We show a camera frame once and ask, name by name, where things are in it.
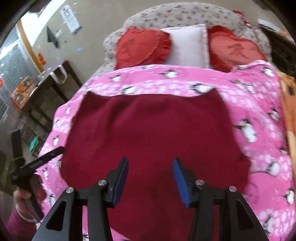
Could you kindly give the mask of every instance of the silver bolt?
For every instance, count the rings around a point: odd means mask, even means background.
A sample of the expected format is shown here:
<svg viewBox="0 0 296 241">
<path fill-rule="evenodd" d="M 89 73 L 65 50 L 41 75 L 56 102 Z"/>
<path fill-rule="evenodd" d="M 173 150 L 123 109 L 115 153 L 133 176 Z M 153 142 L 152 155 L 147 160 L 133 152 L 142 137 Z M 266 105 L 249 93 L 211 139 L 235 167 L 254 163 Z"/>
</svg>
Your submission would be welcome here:
<svg viewBox="0 0 296 241">
<path fill-rule="evenodd" d="M 107 183 L 107 181 L 106 180 L 100 180 L 100 181 L 98 181 L 98 185 L 99 186 L 104 186 L 104 185 L 106 185 L 106 183 Z"/>
<path fill-rule="evenodd" d="M 199 186 L 202 186 L 202 185 L 204 185 L 205 182 L 203 180 L 198 179 L 195 181 L 195 183 Z"/>
<path fill-rule="evenodd" d="M 236 191 L 237 191 L 237 188 L 236 188 L 235 186 L 230 186 L 230 187 L 229 187 L 229 190 L 230 190 L 231 192 L 236 192 Z"/>
<path fill-rule="evenodd" d="M 71 193 L 71 192 L 73 192 L 74 191 L 74 188 L 72 188 L 72 187 L 68 187 L 67 189 L 66 189 L 66 193 Z"/>
</svg>

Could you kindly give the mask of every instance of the beige wall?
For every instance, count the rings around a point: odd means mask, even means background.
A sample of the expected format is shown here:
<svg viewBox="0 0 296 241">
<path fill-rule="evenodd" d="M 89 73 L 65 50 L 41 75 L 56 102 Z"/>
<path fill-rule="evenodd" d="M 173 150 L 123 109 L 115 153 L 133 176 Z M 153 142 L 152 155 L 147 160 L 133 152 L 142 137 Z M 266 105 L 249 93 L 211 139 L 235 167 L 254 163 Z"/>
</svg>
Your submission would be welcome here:
<svg viewBox="0 0 296 241">
<path fill-rule="evenodd" d="M 80 80 L 84 83 L 103 64 L 102 42 L 111 32 L 119 29 L 133 14 L 162 3 L 179 2 L 172 0 L 66 0 L 49 19 L 47 25 L 55 33 L 62 30 L 59 37 L 60 48 L 55 49 L 47 42 L 46 26 L 33 45 L 37 55 L 41 53 L 47 63 L 61 59 L 70 61 Z M 269 10 L 260 9 L 252 0 L 206 0 L 230 10 L 245 13 L 247 19 L 257 24 L 258 18 L 267 20 L 282 28 L 281 22 Z M 82 26 L 77 35 L 72 35 L 64 23 L 60 10 L 69 4 Z"/>
</svg>

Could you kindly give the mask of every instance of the pink blanket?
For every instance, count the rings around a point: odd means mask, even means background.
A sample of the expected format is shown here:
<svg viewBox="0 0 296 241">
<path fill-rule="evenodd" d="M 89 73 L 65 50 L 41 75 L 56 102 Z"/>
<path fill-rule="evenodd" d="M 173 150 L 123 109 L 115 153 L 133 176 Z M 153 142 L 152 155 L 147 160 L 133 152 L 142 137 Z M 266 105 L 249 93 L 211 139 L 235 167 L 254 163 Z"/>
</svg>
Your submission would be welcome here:
<svg viewBox="0 0 296 241">
<path fill-rule="evenodd" d="M 236 141 L 252 163 L 244 197 L 269 239 L 284 240 L 295 222 L 293 174 L 286 147 L 278 77 L 275 69 L 265 61 L 238 66 L 230 73 L 194 67 L 148 65 L 94 77 L 67 104 L 58 108 L 53 130 L 40 155 L 60 145 L 65 146 L 71 120 L 87 91 L 103 96 L 146 93 L 196 96 L 214 87 L 229 108 Z M 42 204 L 45 214 L 68 187 L 60 176 L 60 165 L 61 156 L 37 171 L 43 177 L 48 195 Z M 83 218 L 83 233 L 87 240 L 86 215 Z M 112 230 L 112 235 L 115 241 L 127 239 L 115 230 Z"/>
</svg>

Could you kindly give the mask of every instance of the white pillow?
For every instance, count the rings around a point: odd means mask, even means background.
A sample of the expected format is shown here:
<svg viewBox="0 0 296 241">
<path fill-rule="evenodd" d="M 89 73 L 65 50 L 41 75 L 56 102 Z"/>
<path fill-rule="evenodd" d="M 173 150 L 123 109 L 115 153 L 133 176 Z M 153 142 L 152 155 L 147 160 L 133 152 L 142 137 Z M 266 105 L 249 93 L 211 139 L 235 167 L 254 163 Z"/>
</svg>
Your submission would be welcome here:
<svg viewBox="0 0 296 241">
<path fill-rule="evenodd" d="M 172 40 L 171 50 L 165 64 L 205 69 L 210 67 L 207 27 L 205 24 L 163 28 L 161 31 L 169 33 Z"/>
</svg>

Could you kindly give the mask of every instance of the blue gripper pad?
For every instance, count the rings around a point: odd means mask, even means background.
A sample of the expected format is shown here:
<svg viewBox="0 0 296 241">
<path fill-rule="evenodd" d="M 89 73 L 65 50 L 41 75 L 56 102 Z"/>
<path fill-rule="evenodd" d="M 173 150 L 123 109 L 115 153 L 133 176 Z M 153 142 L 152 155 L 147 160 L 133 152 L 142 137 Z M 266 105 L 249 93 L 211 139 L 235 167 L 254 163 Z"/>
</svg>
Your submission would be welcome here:
<svg viewBox="0 0 296 241">
<path fill-rule="evenodd" d="M 112 203 L 114 206 L 120 201 L 127 175 L 128 175 L 128 159 L 125 159 L 125 162 L 122 166 L 121 172 L 118 176 L 117 182 L 113 190 Z"/>
<path fill-rule="evenodd" d="M 181 172 L 181 169 L 178 165 L 177 160 L 173 160 L 173 174 L 175 177 L 175 181 L 178 187 L 179 194 L 181 196 L 182 202 L 185 204 L 186 207 L 190 206 L 190 199 L 189 199 L 189 191 L 188 186 L 186 184 L 185 178 Z"/>
</svg>

